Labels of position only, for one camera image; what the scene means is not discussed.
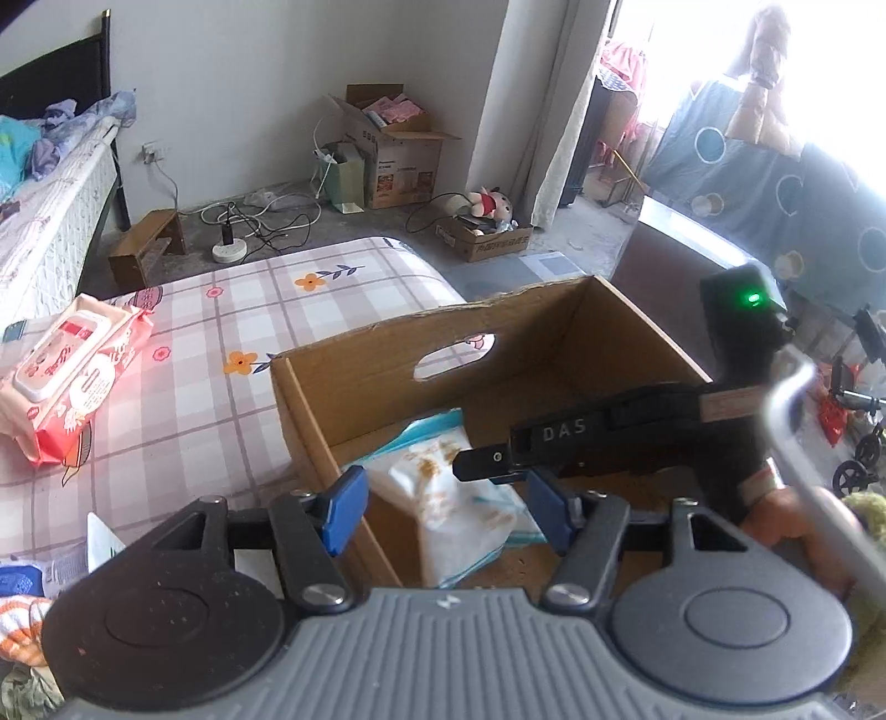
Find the teal pillow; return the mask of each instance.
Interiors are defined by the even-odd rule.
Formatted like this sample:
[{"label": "teal pillow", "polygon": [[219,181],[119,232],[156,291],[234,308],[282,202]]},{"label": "teal pillow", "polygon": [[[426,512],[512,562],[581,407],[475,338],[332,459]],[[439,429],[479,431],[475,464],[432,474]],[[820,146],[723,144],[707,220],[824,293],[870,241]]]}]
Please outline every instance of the teal pillow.
[{"label": "teal pillow", "polygon": [[27,157],[39,139],[39,129],[0,115],[0,202],[24,181]]}]

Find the plaid tablecloth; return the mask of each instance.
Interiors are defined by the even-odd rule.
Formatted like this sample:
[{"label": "plaid tablecloth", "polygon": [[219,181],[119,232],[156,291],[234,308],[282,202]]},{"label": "plaid tablecloth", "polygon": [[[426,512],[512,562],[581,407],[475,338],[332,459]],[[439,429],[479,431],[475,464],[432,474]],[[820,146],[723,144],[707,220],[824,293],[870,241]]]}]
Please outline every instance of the plaid tablecloth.
[{"label": "plaid tablecloth", "polygon": [[[268,360],[390,317],[463,302],[398,240],[366,238],[217,270],[113,301],[153,309],[154,332],[63,466],[34,470],[0,436],[0,555],[44,559],[86,533],[93,511],[124,542],[203,495],[251,507],[295,485]],[[0,345],[0,370],[52,318]],[[488,350],[469,339],[422,374]]]}]

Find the bed post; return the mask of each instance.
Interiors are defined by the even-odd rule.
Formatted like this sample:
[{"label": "bed post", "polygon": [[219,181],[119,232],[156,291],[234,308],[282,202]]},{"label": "bed post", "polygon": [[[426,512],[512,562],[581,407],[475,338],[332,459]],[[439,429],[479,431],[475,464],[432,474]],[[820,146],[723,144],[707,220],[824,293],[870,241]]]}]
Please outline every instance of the bed post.
[{"label": "bed post", "polygon": [[[107,98],[111,95],[111,11],[102,13],[102,94]],[[117,206],[117,220],[123,232],[132,227],[129,220],[129,208],[126,194],[123,192],[123,175],[120,173],[120,156],[117,153],[117,140],[111,142],[113,164],[117,168],[117,192],[114,201]]]}]

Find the wheel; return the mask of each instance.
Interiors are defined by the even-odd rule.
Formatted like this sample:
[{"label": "wheel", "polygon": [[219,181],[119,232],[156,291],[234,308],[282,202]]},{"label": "wheel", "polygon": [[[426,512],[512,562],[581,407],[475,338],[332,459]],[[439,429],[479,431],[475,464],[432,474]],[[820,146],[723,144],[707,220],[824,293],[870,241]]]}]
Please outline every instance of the wheel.
[{"label": "wheel", "polygon": [[855,446],[855,459],[868,470],[874,469],[881,453],[880,437],[873,433],[865,435],[859,440],[859,444]]},{"label": "wheel", "polygon": [[867,468],[858,460],[846,460],[840,463],[834,473],[834,493],[837,497],[846,497],[858,490],[867,490],[870,484]]}]

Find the grey ribbed surface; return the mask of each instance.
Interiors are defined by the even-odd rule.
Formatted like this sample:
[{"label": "grey ribbed surface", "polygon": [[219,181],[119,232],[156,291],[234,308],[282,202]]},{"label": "grey ribbed surface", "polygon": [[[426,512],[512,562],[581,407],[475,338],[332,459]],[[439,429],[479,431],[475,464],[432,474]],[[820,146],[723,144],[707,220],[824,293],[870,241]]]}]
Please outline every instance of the grey ribbed surface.
[{"label": "grey ribbed surface", "polygon": [[[455,598],[458,602],[449,602]],[[77,701],[69,720],[142,718]],[[362,607],[299,628],[249,685],[203,708],[205,720],[700,720],[843,717],[823,701],[769,712],[697,708],[645,686],[594,626],[531,606],[520,590],[375,590]]]}]

